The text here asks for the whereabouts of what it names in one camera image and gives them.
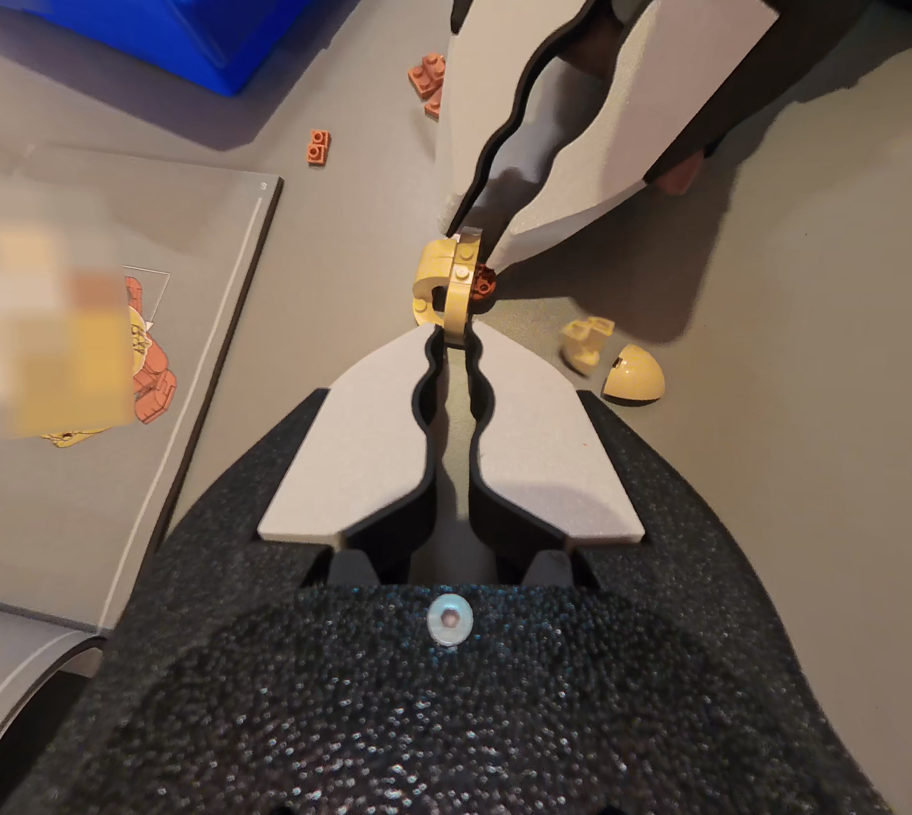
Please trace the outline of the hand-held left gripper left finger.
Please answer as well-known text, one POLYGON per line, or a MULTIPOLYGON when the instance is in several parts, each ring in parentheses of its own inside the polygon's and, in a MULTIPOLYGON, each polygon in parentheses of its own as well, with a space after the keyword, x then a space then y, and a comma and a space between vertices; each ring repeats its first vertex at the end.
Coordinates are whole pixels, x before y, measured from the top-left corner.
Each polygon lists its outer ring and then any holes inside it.
POLYGON ((325 392, 257 533, 270 542, 353 549, 400 573, 436 523, 437 327, 361 359, 325 392))

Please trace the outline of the grey instruction booklet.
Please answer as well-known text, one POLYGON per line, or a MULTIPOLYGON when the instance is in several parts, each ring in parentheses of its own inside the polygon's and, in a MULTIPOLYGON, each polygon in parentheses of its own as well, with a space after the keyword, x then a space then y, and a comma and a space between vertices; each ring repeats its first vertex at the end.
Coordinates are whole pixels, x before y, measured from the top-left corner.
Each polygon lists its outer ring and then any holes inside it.
POLYGON ((171 517, 282 190, 273 174, 3 147, 15 177, 108 206, 143 365, 131 424, 2 442, 2 733, 58 671, 97 671, 171 517))

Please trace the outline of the grey desk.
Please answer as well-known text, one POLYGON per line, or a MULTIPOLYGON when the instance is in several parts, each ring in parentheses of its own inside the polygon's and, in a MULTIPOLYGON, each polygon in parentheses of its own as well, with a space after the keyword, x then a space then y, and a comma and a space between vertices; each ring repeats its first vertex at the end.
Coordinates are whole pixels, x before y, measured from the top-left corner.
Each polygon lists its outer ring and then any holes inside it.
MULTIPOLYGON (((412 327, 437 125, 406 78, 449 0, 313 0, 245 90, 189 84, 2 10, 2 147, 284 179, 170 531, 315 387, 412 327), (311 129, 332 141, 308 166, 311 129)), ((637 342, 667 393, 617 413, 757 570, 831 723, 910 813, 910 16, 873 4, 732 131, 685 195, 646 190, 512 268, 485 317, 556 357, 569 319, 637 342)))

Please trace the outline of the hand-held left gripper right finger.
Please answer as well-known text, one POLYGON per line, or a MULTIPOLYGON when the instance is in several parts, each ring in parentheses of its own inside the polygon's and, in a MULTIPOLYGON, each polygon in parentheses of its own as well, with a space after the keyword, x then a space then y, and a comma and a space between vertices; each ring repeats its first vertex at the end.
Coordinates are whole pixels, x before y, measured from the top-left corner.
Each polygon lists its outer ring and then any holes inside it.
POLYGON ((597 398, 486 323, 466 345, 475 429, 469 455, 473 534, 501 583, 535 557, 637 546, 645 526, 594 421, 597 398))

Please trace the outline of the reddish brown stacked small plates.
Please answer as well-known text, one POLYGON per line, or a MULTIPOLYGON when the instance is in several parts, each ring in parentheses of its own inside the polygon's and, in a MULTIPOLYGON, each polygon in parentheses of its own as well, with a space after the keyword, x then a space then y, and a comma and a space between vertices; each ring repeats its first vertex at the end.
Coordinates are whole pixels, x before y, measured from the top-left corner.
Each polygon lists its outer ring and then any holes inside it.
POLYGON ((409 82, 422 102, 427 102, 442 88, 446 60, 443 55, 431 52, 419 64, 408 69, 409 82))

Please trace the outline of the tan studded brick piece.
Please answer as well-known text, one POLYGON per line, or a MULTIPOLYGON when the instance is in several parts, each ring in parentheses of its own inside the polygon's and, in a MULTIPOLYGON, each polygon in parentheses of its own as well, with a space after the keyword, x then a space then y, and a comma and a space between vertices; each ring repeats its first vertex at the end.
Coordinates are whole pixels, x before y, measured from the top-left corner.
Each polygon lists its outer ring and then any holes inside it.
POLYGON ((574 319, 560 331, 559 353, 576 374, 590 376, 600 363, 601 351, 615 330, 615 322, 597 316, 574 319))

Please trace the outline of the tan curved brick assembly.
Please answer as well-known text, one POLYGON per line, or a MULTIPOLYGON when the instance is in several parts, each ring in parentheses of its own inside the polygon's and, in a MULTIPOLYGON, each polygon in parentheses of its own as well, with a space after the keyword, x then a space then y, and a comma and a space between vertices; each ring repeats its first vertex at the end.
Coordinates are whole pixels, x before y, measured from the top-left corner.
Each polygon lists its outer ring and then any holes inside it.
POLYGON ((463 227, 453 238, 424 247, 412 287, 417 325, 433 323, 450 346, 463 347, 470 310, 493 296, 496 274, 480 262, 483 231, 463 227))

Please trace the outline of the person's right hand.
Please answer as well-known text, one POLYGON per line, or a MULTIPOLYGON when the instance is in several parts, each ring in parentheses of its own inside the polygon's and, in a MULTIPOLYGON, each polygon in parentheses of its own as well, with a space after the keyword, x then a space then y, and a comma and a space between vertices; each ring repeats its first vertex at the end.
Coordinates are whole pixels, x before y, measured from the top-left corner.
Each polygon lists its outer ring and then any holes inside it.
POLYGON ((701 171, 704 158, 705 152, 700 149, 658 177, 654 182, 655 187, 673 196, 687 193, 701 171))

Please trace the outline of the tan dome brick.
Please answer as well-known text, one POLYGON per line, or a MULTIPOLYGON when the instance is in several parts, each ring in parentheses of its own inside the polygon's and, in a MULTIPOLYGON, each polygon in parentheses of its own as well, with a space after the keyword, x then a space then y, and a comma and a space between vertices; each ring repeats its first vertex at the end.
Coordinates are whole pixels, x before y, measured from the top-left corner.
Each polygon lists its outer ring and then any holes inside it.
POLYGON ((630 343, 618 354, 602 386, 601 395, 619 403, 653 403, 666 393, 665 375, 656 358, 630 343))

